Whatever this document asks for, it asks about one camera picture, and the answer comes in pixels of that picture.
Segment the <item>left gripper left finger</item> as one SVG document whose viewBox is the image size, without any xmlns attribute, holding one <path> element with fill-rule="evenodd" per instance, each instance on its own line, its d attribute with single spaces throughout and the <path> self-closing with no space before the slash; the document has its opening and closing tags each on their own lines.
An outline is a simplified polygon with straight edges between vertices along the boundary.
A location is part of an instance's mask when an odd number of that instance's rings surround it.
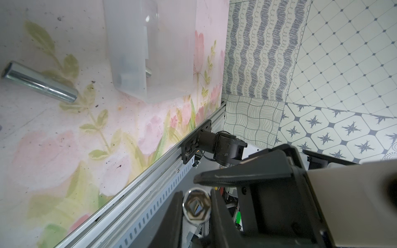
<svg viewBox="0 0 397 248">
<path fill-rule="evenodd" d="M 172 197 L 163 220 L 154 235 L 149 248 L 181 248 L 183 227 L 183 192 Z"/>
</svg>

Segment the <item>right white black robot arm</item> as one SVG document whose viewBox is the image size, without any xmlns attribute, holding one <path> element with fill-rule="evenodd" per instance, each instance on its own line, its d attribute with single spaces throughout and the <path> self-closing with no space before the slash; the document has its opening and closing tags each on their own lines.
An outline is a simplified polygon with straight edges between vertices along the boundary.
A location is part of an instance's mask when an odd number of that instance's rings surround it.
<svg viewBox="0 0 397 248">
<path fill-rule="evenodd" d="M 213 154 L 213 160 L 226 167 L 238 165 L 243 160 L 243 152 L 247 147 L 248 144 L 246 142 L 223 131 L 212 133 L 202 129 L 197 142 L 197 148 L 199 150 Z M 307 156 L 309 170 L 328 168 L 334 164 L 342 166 L 355 165 L 354 162 L 305 149 L 303 150 L 303 154 Z"/>
</svg>

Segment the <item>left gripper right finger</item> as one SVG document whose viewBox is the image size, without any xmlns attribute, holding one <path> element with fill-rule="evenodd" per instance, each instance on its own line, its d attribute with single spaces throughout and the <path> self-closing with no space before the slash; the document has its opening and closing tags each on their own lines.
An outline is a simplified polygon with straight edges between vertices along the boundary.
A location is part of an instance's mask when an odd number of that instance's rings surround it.
<svg viewBox="0 0 397 248">
<path fill-rule="evenodd" d="M 219 191 L 211 190 L 210 239 L 212 248 L 245 248 L 244 240 Z"/>
</svg>

